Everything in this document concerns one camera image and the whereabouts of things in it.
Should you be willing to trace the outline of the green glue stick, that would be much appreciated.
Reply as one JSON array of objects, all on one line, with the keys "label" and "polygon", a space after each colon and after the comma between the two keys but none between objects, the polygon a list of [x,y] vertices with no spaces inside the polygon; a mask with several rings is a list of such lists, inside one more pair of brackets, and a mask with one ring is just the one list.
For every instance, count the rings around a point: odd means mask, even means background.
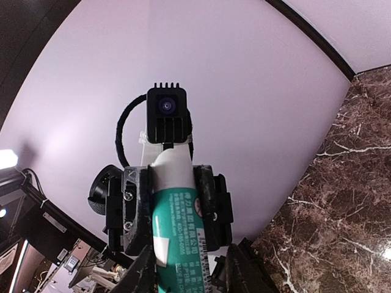
[{"label": "green glue stick", "polygon": [[174,148],[152,164],[153,248],[159,292],[211,292],[199,196],[190,155]]}]

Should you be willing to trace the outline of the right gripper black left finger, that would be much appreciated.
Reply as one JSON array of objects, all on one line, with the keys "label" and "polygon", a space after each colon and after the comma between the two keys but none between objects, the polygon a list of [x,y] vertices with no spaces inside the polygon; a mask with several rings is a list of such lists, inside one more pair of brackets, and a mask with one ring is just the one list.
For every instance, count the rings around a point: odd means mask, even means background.
[{"label": "right gripper black left finger", "polygon": [[146,245],[133,262],[113,293],[147,293],[155,291],[155,253],[151,245]]}]

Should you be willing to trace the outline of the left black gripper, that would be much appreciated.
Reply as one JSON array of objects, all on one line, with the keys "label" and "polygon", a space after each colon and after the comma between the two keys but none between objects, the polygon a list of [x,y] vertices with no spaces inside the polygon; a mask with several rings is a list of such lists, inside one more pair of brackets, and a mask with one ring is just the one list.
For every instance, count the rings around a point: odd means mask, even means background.
[{"label": "left black gripper", "polygon": [[[233,209],[223,175],[211,166],[193,166],[201,204],[208,252],[232,242]],[[137,256],[153,243],[152,212],[158,199],[152,195],[152,168],[127,167],[123,173],[105,175],[105,233],[112,251]]]}]

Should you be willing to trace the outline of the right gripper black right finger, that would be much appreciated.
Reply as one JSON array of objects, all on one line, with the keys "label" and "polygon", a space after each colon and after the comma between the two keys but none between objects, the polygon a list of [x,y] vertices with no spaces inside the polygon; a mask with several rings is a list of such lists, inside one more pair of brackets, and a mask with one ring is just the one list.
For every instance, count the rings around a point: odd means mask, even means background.
[{"label": "right gripper black right finger", "polygon": [[227,292],[272,293],[279,290],[272,285],[263,272],[246,257],[236,244],[228,246],[225,260]]}]

